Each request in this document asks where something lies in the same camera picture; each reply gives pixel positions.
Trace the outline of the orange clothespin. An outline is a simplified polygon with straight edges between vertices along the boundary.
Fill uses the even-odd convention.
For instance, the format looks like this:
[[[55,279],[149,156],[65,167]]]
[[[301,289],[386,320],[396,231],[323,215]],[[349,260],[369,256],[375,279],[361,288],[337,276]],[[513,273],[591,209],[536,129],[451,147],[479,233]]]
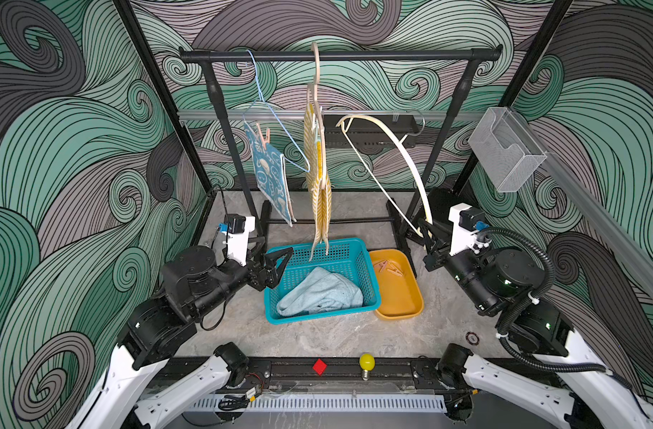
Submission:
[[[394,267],[390,271],[386,270],[386,271],[382,271],[380,273],[388,273],[389,275],[395,275],[395,276],[398,276],[398,277],[403,277],[404,276],[403,271],[401,271],[401,269],[396,264],[394,264],[392,261],[391,261],[391,263],[392,263],[392,265]]]

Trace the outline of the light blue terry towel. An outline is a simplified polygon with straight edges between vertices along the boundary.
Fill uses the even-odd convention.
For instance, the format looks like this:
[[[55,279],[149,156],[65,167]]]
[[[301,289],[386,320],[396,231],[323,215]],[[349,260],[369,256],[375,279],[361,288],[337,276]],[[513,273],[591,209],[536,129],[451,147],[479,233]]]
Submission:
[[[283,317],[313,315],[361,307],[361,289],[339,273],[316,267],[276,304]]]

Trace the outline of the yellow striped towel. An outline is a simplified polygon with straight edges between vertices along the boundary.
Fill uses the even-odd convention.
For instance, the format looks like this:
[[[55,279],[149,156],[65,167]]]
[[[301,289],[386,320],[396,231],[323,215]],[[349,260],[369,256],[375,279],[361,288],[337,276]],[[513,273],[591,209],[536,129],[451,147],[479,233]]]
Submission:
[[[304,152],[310,162],[306,173],[307,189],[311,196],[315,237],[310,251],[314,257],[317,246],[323,243],[325,252],[329,251],[329,227],[332,218],[332,185],[326,166],[326,144],[322,117],[313,103],[308,103],[304,115]]]

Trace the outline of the cream plastic hanger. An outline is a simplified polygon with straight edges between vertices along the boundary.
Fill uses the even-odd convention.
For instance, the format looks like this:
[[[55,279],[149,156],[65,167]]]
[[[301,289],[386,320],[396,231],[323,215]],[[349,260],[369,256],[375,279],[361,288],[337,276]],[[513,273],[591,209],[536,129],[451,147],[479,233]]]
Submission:
[[[381,130],[385,134],[385,137],[390,139],[392,144],[397,148],[397,150],[400,152],[403,160],[405,161],[406,165],[408,166],[415,184],[417,185],[417,194],[419,195],[419,198],[421,199],[422,202],[422,207],[423,207],[423,212],[424,212],[424,220],[429,224],[432,225],[434,223],[433,220],[433,215],[431,211],[431,207],[428,201],[428,196],[426,194],[426,188],[424,181],[422,180],[421,175],[419,174],[419,170],[417,169],[416,164],[413,162],[413,159],[411,155],[409,154],[408,150],[406,150],[405,146],[403,146],[403,142],[405,139],[408,138],[408,134],[405,134],[402,138],[398,138],[394,132],[390,129],[389,126],[385,125],[384,122],[382,122],[379,119],[374,118],[374,116],[371,115],[365,115],[365,114],[347,114],[343,117],[341,117],[337,123],[336,127],[342,132],[342,135],[346,139],[347,143],[350,145],[356,156],[358,157],[358,160],[361,162],[369,176],[374,180],[375,184],[377,187],[380,189],[380,191],[383,192],[383,194],[386,196],[388,201],[392,203],[394,206],[394,209],[398,212],[398,214],[401,216],[403,221],[412,229],[412,231],[417,234],[420,238],[430,238],[431,233],[430,232],[423,232],[422,228],[420,226],[414,226],[412,221],[410,220],[410,214],[403,214],[402,210],[398,207],[396,203],[394,203],[394,200],[392,197],[389,195],[389,193],[386,191],[385,187],[379,182],[378,178],[376,178],[376,175],[374,175],[372,169],[370,168],[369,164],[364,161],[364,158],[360,154],[360,152],[356,149],[354,143],[351,141],[348,131],[351,128],[352,123],[355,120],[362,120],[366,121],[369,123],[372,123]]]

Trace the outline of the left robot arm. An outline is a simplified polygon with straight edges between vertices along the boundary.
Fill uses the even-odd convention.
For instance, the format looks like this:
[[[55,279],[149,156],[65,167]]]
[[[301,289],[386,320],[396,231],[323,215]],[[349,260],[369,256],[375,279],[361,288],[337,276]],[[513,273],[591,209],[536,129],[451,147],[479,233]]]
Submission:
[[[150,381],[197,334],[207,314],[226,307],[246,285],[257,291],[278,286],[293,249],[268,254],[260,250],[247,251],[246,264],[231,257],[219,263],[212,248],[193,246],[165,264],[159,290],[128,317],[108,369],[70,427],[165,427],[204,396],[243,384],[249,359],[228,342],[161,393],[142,398]]]

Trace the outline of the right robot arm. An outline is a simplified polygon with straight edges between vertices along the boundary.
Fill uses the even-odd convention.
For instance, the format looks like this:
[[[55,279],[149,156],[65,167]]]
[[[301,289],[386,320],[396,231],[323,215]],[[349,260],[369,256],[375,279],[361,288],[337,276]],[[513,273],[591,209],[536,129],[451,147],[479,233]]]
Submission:
[[[467,205],[451,209],[450,226],[420,221],[419,235],[426,270],[446,269],[480,316],[496,318],[496,338],[515,361],[564,384],[538,382],[452,344],[437,364],[445,385],[487,391],[559,428],[653,428],[653,404],[546,300],[555,265],[542,248],[488,225],[481,210]]]

